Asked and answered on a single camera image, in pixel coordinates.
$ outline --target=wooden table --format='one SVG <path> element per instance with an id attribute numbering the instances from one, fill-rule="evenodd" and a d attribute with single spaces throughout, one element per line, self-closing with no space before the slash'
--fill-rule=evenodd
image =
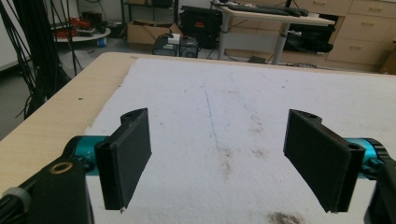
<path id="1" fill-rule="evenodd" d="M 128 210 L 106 211 L 88 177 L 96 223 L 362 223 L 375 182 L 358 180 L 348 213 L 324 213 L 283 156 L 288 111 L 395 158 L 395 92 L 393 76 L 106 53 L 0 142 L 0 191 L 146 106 L 153 154 Z"/>
<path id="2" fill-rule="evenodd" d="M 286 38 L 291 24 L 327 26 L 334 21 L 314 17 L 292 17 L 272 14 L 235 11 L 227 7 L 220 7 L 223 12 L 223 21 L 219 40 L 218 59 L 222 60 L 225 49 L 248 49 L 264 52 L 273 52 L 272 64 L 278 64 L 285 46 Z M 238 18 L 248 21 L 272 21 L 282 22 L 279 35 L 250 35 L 229 32 L 230 18 Z"/>

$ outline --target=black equipment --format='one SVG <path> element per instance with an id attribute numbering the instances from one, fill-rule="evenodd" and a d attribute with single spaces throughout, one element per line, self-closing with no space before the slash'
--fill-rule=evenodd
<path id="1" fill-rule="evenodd" d="M 0 223 L 93 223 L 85 174 L 97 172 L 105 208 L 128 207 L 151 155 L 149 112 L 131 111 L 120 120 L 110 136 L 72 138 L 60 158 L 7 190 L 0 200 Z"/>
<path id="2" fill-rule="evenodd" d="M 282 7 L 282 6 L 276 6 L 276 5 L 268 5 L 268 4 L 256 4 L 256 7 L 258 8 L 268 8 L 268 9 L 277 9 L 277 10 L 282 10 L 285 11 L 287 13 L 289 13 L 289 15 L 291 16 L 308 16 L 308 10 L 304 9 L 304 8 L 299 8 L 299 7 Z"/>
<path id="3" fill-rule="evenodd" d="M 184 58 L 198 58 L 198 42 L 195 37 L 185 36 L 181 38 L 179 56 Z"/>
<path id="4" fill-rule="evenodd" d="M 160 35 L 154 42 L 153 55 L 163 56 L 177 56 L 177 44 L 170 44 L 169 37 L 173 37 L 172 34 Z"/>
<path id="5" fill-rule="evenodd" d="M 273 14 L 273 15 L 281 15 L 281 16 L 289 16 L 288 12 L 279 9 L 273 8 L 264 8 L 264 7 L 247 7 L 242 5 L 228 5 L 228 8 L 235 11 L 246 11 L 246 12 L 256 12 L 263 14 Z"/>
<path id="6" fill-rule="evenodd" d="M 219 10 L 182 6 L 180 30 L 195 37 L 199 48 L 214 49 L 219 38 L 222 13 Z"/>
<path id="7" fill-rule="evenodd" d="M 323 209 L 346 212 L 358 175 L 376 180 L 365 223 L 396 224 L 396 161 L 376 140 L 347 140 L 322 119 L 290 110 L 284 153 L 317 196 Z"/>

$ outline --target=wire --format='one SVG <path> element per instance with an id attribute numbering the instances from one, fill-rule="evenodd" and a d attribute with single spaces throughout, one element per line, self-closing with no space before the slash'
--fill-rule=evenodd
<path id="1" fill-rule="evenodd" d="M 22 113 L 28 118 L 69 80 L 62 69 L 58 51 L 47 18 L 48 7 L 42 0 L 7 0 L 13 16 L 21 26 L 25 38 L 21 38 L 3 2 L 0 14 L 7 34 L 16 51 L 21 74 L 29 90 Z"/>
<path id="2" fill-rule="evenodd" d="M 225 56 L 229 57 L 231 60 L 235 61 L 235 62 L 240 62 L 238 60 L 236 60 L 235 58 L 231 57 L 230 55 L 228 55 L 226 52 L 224 52 Z"/>

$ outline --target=floor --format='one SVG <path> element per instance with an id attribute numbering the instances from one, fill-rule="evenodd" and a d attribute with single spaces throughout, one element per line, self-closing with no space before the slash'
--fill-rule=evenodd
<path id="1" fill-rule="evenodd" d="M 75 72 L 73 57 L 69 47 L 66 43 L 59 43 L 58 47 L 64 71 L 67 75 L 73 77 Z M 75 45 L 75 53 L 82 69 L 99 55 L 109 51 L 151 54 L 150 49 L 131 49 L 126 41 L 117 38 L 108 38 L 104 48 L 99 48 L 95 41 L 79 42 Z M 212 52 L 210 49 L 202 49 L 199 52 L 199 58 L 216 59 L 217 52 L 215 50 Z M 21 112 L 28 96 L 29 91 L 21 75 L 11 73 L 0 76 L 0 140 L 23 122 L 23 114 Z"/>

